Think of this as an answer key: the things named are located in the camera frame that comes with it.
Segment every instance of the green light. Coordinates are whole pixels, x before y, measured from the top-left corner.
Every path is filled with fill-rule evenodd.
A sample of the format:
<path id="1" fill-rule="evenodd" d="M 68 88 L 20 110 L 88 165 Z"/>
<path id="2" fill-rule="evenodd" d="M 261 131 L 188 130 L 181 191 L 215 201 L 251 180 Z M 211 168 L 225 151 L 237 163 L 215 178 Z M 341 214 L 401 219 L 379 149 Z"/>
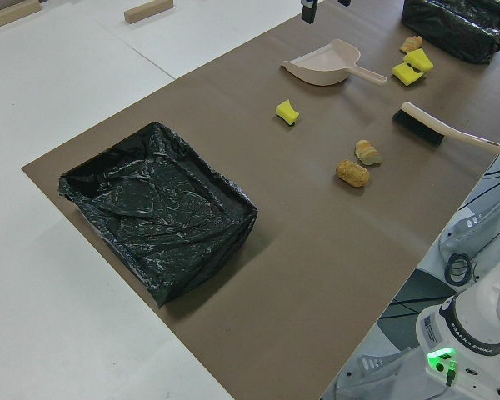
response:
<path id="1" fill-rule="evenodd" d="M 452 347 L 445 347 L 434 352 L 429 352 L 427 354 L 427 362 L 430 364 L 430 367 L 437 370 L 437 365 L 440 363 L 441 359 L 449 359 L 455 352 L 456 351 Z M 454 368 L 455 362 L 450 362 L 450 369 Z"/>

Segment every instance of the peanut-shaped object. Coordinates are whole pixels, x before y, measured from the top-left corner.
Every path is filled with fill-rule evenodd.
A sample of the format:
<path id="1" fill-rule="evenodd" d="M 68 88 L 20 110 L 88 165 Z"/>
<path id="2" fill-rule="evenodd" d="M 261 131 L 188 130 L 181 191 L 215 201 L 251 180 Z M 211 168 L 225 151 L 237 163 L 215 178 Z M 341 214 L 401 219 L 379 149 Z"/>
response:
<path id="1" fill-rule="evenodd" d="M 381 164 L 383 157 L 378 150 L 368 140 L 360 140 L 356 143 L 356 157 L 359 158 L 364 165 Z"/>
<path id="2" fill-rule="evenodd" d="M 420 36 L 408 37 L 403 45 L 400 47 L 400 51 L 403 53 L 409 53 L 413 50 L 418 50 L 423 45 L 423 39 Z"/>
<path id="3" fill-rule="evenodd" d="M 355 188 L 366 185 L 370 179 L 370 172 L 366 168 L 350 160 L 341 161 L 335 171 L 338 177 Z"/>

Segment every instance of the brush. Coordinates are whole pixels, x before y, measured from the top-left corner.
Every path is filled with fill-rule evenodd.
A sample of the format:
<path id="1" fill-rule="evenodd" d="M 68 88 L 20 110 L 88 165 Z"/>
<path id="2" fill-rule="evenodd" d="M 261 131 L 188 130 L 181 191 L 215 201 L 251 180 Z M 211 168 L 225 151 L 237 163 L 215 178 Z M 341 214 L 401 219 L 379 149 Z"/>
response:
<path id="1" fill-rule="evenodd" d="M 500 154 L 500 143 L 449 127 L 446 123 L 439 121 L 410 102 L 402 104 L 392 120 L 435 146 L 439 146 L 444 137 L 449 136 L 483 148 L 490 153 Z"/>

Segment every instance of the dustpan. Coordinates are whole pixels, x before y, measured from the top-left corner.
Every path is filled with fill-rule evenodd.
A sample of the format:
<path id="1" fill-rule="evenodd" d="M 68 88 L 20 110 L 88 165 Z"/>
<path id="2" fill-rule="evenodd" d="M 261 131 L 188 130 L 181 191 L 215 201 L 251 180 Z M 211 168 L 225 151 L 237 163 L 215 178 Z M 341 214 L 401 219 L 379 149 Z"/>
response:
<path id="1" fill-rule="evenodd" d="M 292 75 L 317 86 L 334 85 L 344 81 L 350 74 L 376 85 L 383 85 L 387 78 L 359 67 L 359 50 L 340 39 L 334 39 L 324 47 L 292 61 L 283 61 Z"/>

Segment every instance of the white tabletop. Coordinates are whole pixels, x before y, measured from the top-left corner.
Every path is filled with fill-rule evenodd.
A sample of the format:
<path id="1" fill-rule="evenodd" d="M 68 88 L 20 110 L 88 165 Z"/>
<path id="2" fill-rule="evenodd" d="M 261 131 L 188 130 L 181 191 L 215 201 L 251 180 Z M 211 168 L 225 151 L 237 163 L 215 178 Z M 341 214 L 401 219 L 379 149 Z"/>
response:
<path id="1" fill-rule="evenodd" d="M 0 27 L 0 399 L 231 398 L 21 171 L 301 11 L 175 0 L 124 22 L 144 1 L 49 0 Z"/>

